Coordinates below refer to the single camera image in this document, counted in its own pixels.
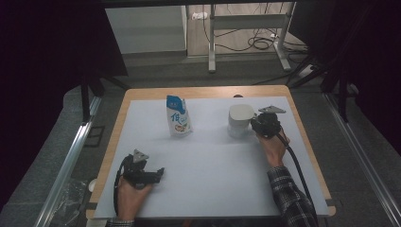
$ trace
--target milk carton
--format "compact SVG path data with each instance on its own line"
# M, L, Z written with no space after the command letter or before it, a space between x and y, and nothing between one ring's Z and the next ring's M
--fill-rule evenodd
M185 106L185 100L178 96L167 96L167 121L170 134L185 136L192 131L191 120Z

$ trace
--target hand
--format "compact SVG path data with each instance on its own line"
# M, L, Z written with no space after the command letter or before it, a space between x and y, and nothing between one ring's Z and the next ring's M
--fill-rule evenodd
M118 218L134 220L151 188L152 185L148 184L143 189L136 189L124 177L120 177L118 182Z
M284 135L283 130L280 134L289 142L289 138ZM286 146L277 136L266 138L260 134L256 135L259 143L265 151L268 163L271 167L283 166L283 156L286 153Z

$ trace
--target table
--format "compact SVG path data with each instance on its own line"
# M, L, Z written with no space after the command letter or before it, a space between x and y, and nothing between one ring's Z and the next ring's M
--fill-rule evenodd
M130 89L125 94L120 112L116 119L113 133L107 147L105 157L101 169L99 171L96 187L89 202L86 212L87 218L92 218L95 214L96 204L107 181L110 172L111 163L113 161L114 152L117 148L118 140L122 132L122 128L127 117L127 112L132 100L152 100L152 99L165 99L166 95L175 94L185 98L217 98L217 97L233 97L234 95L243 95L245 97L253 96L284 96L288 100L290 109L293 112L296 124L300 130L301 136L304 140L306 150L308 152L310 161L318 176L324 198L327 201L331 200L330 193L325 184L323 175L320 171L319 164L313 153L312 147L307 139L305 129L301 119L296 110L295 104L292 100L290 92L286 86L283 85L267 85L267 86L233 86L233 87L190 87L190 88L153 88L153 89ZM334 206L329 206L329 216L336 213Z

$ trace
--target person's left hand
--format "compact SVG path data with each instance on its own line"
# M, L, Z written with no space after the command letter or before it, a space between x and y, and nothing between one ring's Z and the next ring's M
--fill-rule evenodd
M134 220L151 189L151 184L143 189L136 189L121 176L118 182L118 218Z

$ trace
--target plaid shirt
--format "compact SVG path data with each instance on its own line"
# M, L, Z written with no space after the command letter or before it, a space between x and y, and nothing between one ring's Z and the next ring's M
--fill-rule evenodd
M312 216L313 207L306 195L292 180L285 166L274 167L268 171L274 202L278 206L281 218L288 227L315 227ZM132 227L133 221L112 218L106 227Z

